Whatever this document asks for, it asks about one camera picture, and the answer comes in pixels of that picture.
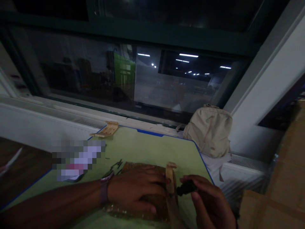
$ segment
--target wooden desk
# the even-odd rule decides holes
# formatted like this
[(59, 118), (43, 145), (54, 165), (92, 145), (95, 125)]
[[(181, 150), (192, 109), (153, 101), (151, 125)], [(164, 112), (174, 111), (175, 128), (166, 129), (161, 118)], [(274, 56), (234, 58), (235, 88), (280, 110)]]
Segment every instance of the wooden desk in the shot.
[(23, 147), (19, 157), (0, 178), (0, 208), (20, 195), (52, 168), (52, 154), (24, 144), (0, 138), (0, 166)]

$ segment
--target small wooden piece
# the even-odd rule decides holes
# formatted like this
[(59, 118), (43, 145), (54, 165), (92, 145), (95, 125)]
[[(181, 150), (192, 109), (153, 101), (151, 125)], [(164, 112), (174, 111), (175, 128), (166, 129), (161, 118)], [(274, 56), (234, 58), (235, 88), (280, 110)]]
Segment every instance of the small wooden piece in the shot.
[(183, 221), (178, 208), (177, 193), (175, 190), (176, 178), (174, 177), (173, 168), (177, 168), (177, 165), (172, 162), (168, 162), (165, 169), (166, 178), (170, 179), (170, 184), (166, 184), (166, 189), (169, 196), (166, 198), (166, 204), (168, 209), (168, 215), (171, 222), (172, 229), (184, 229)]
[(100, 133), (89, 134), (89, 135), (94, 137), (101, 137), (101, 138), (112, 136), (114, 132), (118, 129), (119, 124), (113, 121), (106, 121), (106, 122), (107, 122), (107, 126), (104, 129), (102, 129)]

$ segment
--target fingernail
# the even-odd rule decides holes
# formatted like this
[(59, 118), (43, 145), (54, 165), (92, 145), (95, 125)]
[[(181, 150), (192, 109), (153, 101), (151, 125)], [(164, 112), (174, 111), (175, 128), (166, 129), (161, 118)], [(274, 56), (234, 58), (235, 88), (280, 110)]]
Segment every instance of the fingernail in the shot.
[(153, 213), (153, 214), (156, 214), (156, 213), (157, 213), (157, 210), (156, 210), (156, 207), (155, 207), (155, 206), (152, 206), (152, 207), (150, 208), (150, 211), (151, 211), (151, 213)]
[(193, 200), (198, 200), (200, 196), (197, 192), (192, 192), (191, 197), (192, 197)]

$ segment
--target blue edge trim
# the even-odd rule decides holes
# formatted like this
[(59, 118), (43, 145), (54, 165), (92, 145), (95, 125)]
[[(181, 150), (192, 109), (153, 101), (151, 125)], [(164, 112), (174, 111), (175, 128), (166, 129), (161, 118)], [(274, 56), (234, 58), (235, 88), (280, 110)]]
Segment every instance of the blue edge trim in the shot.
[[(137, 130), (139, 133), (154, 135), (154, 136), (157, 136), (157, 137), (163, 137), (163, 136), (173, 137), (173, 136), (170, 136), (170, 135), (158, 134), (158, 133), (154, 133), (154, 132), (147, 131), (147, 130), (141, 130), (141, 129), (136, 129), (136, 130)], [(204, 166), (205, 166), (205, 168), (206, 168), (206, 170), (207, 170), (207, 173), (209, 174), (210, 179), (211, 179), (212, 183), (214, 184), (214, 181), (213, 181), (213, 179), (212, 179), (212, 177), (211, 177), (211, 175), (210, 175), (210, 173), (209, 173), (209, 170), (207, 169), (207, 166), (206, 166), (206, 164), (204, 163), (204, 160), (203, 160), (203, 158), (202, 158), (202, 156), (201, 156), (201, 154), (200, 154), (200, 152), (199, 152), (199, 149), (198, 149), (197, 144), (196, 144), (194, 141), (191, 141), (191, 140), (187, 140), (187, 139), (183, 139), (183, 138), (178, 138), (178, 139), (182, 139), (182, 140), (185, 140), (185, 141), (190, 141), (190, 142), (193, 142), (193, 143), (195, 144), (195, 146), (196, 146), (196, 148), (197, 148), (197, 150), (198, 150), (198, 153), (199, 153), (199, 155), (200, 155), (200, 157), (201, 157), (201, 160), (202, 160), (202, 162), (203, 162), (203, 164), (204, 164)], [(33, 184), (31, 184), (29, 187), (27, 187), (26, 189), (24, 189), (21, 193), (19, 193), (19, 194), (18, 194), (15, 198), (13, 198), (10, 202), (8, 202), (7, 204), (1, 206), (1, 207), (0, 207), (0, 211), (1, 211), (2, 209), (4, 209), (6, 206), (8, 206), (10, 203), (12, 203), (12, 202), (13, 202), (15, 199), (17, 199), (19, 196), (21, 196), (25, 191), (27, 191), (30, 187), (32, 187), (37, 181), (39, 181), (41, 178), (43, 178), (45, 175), (47, 175), (51, 170), (52, 170), (52, 169), (50, 169), (50, 170), (47, 171), (45, 174), (43, 174), (43, 175), (42, 175), (40, 178), (38, 178)]]

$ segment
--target right hand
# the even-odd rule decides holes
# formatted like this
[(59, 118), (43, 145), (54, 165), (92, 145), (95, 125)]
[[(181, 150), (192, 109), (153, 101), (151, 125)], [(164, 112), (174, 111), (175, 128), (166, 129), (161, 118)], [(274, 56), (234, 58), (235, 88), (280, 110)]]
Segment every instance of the right hand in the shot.
[(193, 180), (198, 191), (192, 192), (199, 229), (235, 229), (236, 220), (221, 189), (211, 184), (206, 178), (189, 175), (180, 178), (181, 183)]

